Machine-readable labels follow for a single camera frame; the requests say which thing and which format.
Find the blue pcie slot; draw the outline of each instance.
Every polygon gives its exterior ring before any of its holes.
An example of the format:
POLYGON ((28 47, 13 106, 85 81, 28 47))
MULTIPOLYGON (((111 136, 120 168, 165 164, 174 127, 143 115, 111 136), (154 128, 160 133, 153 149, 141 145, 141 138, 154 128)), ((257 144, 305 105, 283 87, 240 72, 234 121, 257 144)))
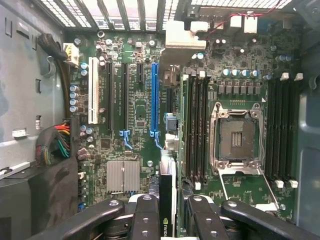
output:
POLYGON ((154 138, 155 145, 163 149, 159 144, 159 63, 152 63, 151 66, 151 127, 150 137, 154 138))

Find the white pci slot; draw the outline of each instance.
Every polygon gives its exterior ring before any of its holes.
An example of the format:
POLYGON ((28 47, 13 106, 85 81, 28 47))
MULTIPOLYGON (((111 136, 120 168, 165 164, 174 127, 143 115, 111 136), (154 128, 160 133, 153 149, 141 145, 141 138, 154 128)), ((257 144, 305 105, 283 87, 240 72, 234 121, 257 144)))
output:
POLYGON ((99 60, 89 57, 89 96, 88 96, 88 124, 98 124, 99 114, 99 60))

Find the red wire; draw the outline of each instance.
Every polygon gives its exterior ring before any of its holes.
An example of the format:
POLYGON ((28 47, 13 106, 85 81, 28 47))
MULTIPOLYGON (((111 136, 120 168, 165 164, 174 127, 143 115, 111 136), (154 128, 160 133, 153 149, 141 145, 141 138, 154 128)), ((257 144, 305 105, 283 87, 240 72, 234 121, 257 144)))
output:
POLYGON ((246 13, 233 13, 233 14, 229 15, 226 20, 220 22, 211 32, 209 32, 209 35, 208 35, 208 37, 206 38, 206 40, 208 40, 209 36, 210 36, 211 34, 213 34, 220 26, 222 26, 223 24, 225 24, 231 17, 233 17, 233 16, 242 16, 242 17, 247 17, 247 18, 249 18, 249 17, 252 17, 252 18, 261 17, 261 16, 263 16, 263 15, 265 15, 265 14, 269 14, 269 13, 273 12, 273 11, 278 7, 278 5, 280 4, 281 1, 282 1, 282 0, 278 0, 278 2, 276 3, 276 5, 274 5, 274 7, 270 8, 270 9, 269 9, 268 11, 266 11, 266 12, 257 13, 257 14, 253 14, 253 15, 248 15, 248 14, 246 14, 246 13))

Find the capacitor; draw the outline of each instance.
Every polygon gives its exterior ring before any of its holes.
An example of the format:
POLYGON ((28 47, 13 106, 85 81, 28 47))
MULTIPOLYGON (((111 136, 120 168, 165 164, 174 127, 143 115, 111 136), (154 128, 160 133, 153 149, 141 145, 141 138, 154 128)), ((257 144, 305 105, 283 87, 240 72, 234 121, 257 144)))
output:
POLYGON ((242 77, 242 78, 247 78, 248 76, 249 76, 248 70, 242 70, 242 71, 240 72, 240 77, 242 77))
POLYGON ((92 142, 94 141, 94 137, 93 137, 93 136, 88 136, 87 139, 86 139, 86 141, 87 141, 88 143, 92 143, 92 142))
POLYGON ((221 73, 222 77, 228 77, 229 74, 230 74, 230 70, 229 69, 223 69, 222 70, 222 73, 221 73))
POLYGON ((85 70, 85 69, 82 69, 81 70, 81 76, 87 76, 87 74, 88 74, 88 71, 87 70, 85 70))
POLYGON ((88 153, 88 150, 86 148, 81 148, 77 151, 77 155, 82 155, 82 154, 87 154, 88 153))
POLYGON ((237 77, 238 76, 238 70, 237 69, 233 69, 232 71, 231 71, 231 77, 237 77))
POLYGON ((87 130, 86 125, 81 125, 81 126, 80 126, 80 131, 81 131, 81 132, 85 132, 86 130, 87 130))
POLYGON ((88 66, 88 64, 83 62, 83 63, 81 63, 80 67, 81 67, 81 69, 87 70, 89 66, 88 66))
POLYGON ((81 155, 78 155, 78 160, 85 160, 87 158, 87 154, 81 154, 81 155))
POLYGON ((204 54, 201 53, 201 52, 199 52, 196 56, 197 56, 197 58, 200 59, 200 60, 204 59, 204 54))
POLYGON ((277 56, 276 58, 275 58, 275 60, 277 61, 277 62, 284 62, 285 60, 286 60, 286 55, 283 55, 283 54, 281 54, 281 55, 279 55, 279 56, 277 56))
POLYGON ((70 103, 71 106, 77 106, 78 105, 78 100, 70 99, 69 103, 70 103))
POLYGON ((257 78, 258 77, 258 71, 257 70, 253 70, 250 72, 250 77, 251 78, 257 78))
POLYGON ((76 106, 71 106, 71 107, 69 108, 69 110, 70 110, 71 113, 76 113, 76 112, 78 112, 78 108, 77 108, 76 106))
POLYGON ((154 47, 156 45, 156 42, 155 41, 153 41, 153 40, 150 40, 149 41, 149 46, 150 47, 154 47))
POLYGON ((105 44, 106 44, 107 46, 112 45, 112 40, 111 40, 111 39, 105 40, 105 44))
POLYGON ((79 94, 72 91, 72 92, 70 92, 69 96, 71 99, 78 99, 79 94))
POLYGON ((270 50, 271 50, 271 52, 277 51, 277 46, 276 45, 271 46, 270 50))
POLYGON ((285 60, 287 62, 290 62, 292 60, 292 56, 290 56, 290 55, 285 56, 285 60))
POLYGON ((94 129, 92 127, 88 127, 86 130, 85 130, 85 133, 88 134, 88 135, 91 135, 94 133, 94 129))
POLYGON ((79 87, 75 85, 71 85, 69 89, 70 89, 70 92, 76 92, 76 93, 79 92, 79 87))
POLYGON ((268 74, 268 75, 263 76, 262 79, 263 79, 263 80, 266 80, 266 81, 267 81, 267 80, 271 80, 271 79, 272 79, 272 76, 271 76, 271 74, 268 74))

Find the motherboard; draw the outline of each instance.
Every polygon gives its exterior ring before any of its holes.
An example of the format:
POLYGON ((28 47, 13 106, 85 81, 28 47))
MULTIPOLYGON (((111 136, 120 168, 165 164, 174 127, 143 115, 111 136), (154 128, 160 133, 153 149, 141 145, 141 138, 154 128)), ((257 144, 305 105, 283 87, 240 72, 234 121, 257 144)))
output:
POLYGON ((70 93, 81 125, 81 209, 148 193, 165 148, 178 166, 180 210, 188 185, 217 205, 275 201, 273 214, 291 220, 301 34, 299 25, 274 22, 257 34, 204 33, 205 50, 164 78, 164 35, 73 34, 81 63, 70 93))

